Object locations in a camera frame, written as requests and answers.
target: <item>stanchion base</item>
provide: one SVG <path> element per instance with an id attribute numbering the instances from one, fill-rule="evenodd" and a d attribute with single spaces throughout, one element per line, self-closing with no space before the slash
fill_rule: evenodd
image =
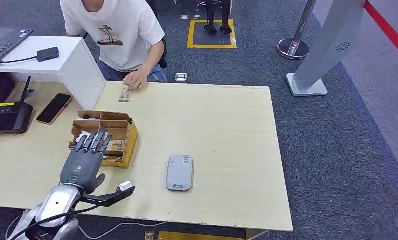
<path id="1" fill-rule="evenodd" d="M 286 38 L 281 40 L 277 45 L 277 52 L 283 57 L 291 60 L 301 60 L 308 56 L 309 46 L 304 41 L 300 41 L 299 47 L 297 48 L 295 55 L 287 54 L 289 52 L 290 44 L 292 41 L 292 38 Z"/>
<path id="2" fill-rule="evenodd" d="M 295 97 L 305 97 L 305 96 L 324 96 L 327 95 L 327 89 L 324 86 L 322 80 L 318 80 L 312 87 L 307 90 L 300 91 L 297 89 L 296 83 L 293 81 L 294 73 L 289 73 L 286 76 L 287 82 L 289 83 L 292 95 Z"/>

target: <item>jeans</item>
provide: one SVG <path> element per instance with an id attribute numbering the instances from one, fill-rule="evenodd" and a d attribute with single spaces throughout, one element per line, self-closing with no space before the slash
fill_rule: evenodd
<path id="1" fill-rule="evenodd" d="M 129 72 L 116 71 L 113 68 L 104 64 L 102 61 L 99 61 L 97 63 L 97 66 L 99 67 L 99 69 L 102 72 L 102 75 L 106 81 L 122 81 L 122 79 L 124 79 L 124 77 L 129 74 Z M 157 64 L 153 68 L 153 70 L 150 72 L 150 74 L 147 76 L 147 82 L 149 82 L 149 83 L 167 83 L 168 80 L 166 80 L 163 70 Z"/>

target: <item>robotic hand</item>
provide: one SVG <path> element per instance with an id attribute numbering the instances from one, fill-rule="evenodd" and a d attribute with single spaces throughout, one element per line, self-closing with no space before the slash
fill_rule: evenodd
<path id="1" fill-rule="evenodd" d="M 39 231 L 47 233 L 48 239 L 69 240 L 78 230 L 75 214 L 84 213 L 98 207 L 111 205 L 129 197 L 135 186 L 129 181 L 117 186 L 112 194 L 89 195 L 105 180 L 105 175 L 97 176 L 103 161 L 103 152 L 111 136 L 99 143 L 105 131 L 82 136 L 69 154 L 60 173 L 60 185 L 54 187 L 42 204 L 25 211 L 10 235 L 10 240 L 42 240 Z M 75 211 L 79 202 L 95 206 Z"/>

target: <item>black cable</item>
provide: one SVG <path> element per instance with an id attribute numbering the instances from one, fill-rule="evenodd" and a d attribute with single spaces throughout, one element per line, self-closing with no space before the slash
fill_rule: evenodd
<path id="1" fill-rule="evenodd" d="M 29 58 L 21 59 L 21 60 L 14 60 L 14 61 L 0 61 L 0 64 L 10 64 L 10 63 L 17 63 L 17 62 L 22 62 L 22 61 L 26 61 L 26 60 L 35 59 L 35 58 L 37 58 L 37 56 L 33 56 L 33 57 L 29 57 Z"/>
<path id="2" fill-rule="evenodd" d="M 62 213 L 62 214 L 59 214 L 59 215 L 56 215 L 56 216 L 51 216 L 51 217 L 46 218 L 46 219 L 44 219 L 44 220 L 38 221 L 38 222 L 36 222 L 36 223 L 34 223 L 34 224 L 32 224 L 32 225 L 29 225 L 26 229 L 24 229 L 24 230 L 18 232 L 18 233 L 17 233 L 15 236 L 13 236 L 10 240 L 15 240 L 15 239 L 18 238 L 20 235 L 26 233 L 27 231 L 29 231 L 29 230 L 31 230 L 31 229 L 37 227 L 37 226 L 39 226 L 40 224 L 47 223 L 47 222 L 50 222 L 50 221 L 53 221 L 53 220 L 56 220 L 56 219 L 59 219 L 59 218 L 61 218 L 61 217 L 65 217 L 65 216 L 68 216 L 68 215 L 82 214 L 82 213 L 85 213 L 85 212 L 94 210 L 94 209 L 96 209 L 96 208 L 98 208 L 98 207 L 100 207 L 100 206 L 96 205 L 96 206 L 92 206 L 92 207 L 89 207 L 89 208 L 83 209 L 83 210 L 70 211 L 70 212 Z"/>

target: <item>laptop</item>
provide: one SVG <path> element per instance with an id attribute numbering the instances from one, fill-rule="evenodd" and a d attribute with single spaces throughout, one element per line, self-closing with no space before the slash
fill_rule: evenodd
<path id="1" fill-rule="evenodd" d="M 0 26 L 0 61 L 32 32 L 33 30 L 27 28 Z"/>

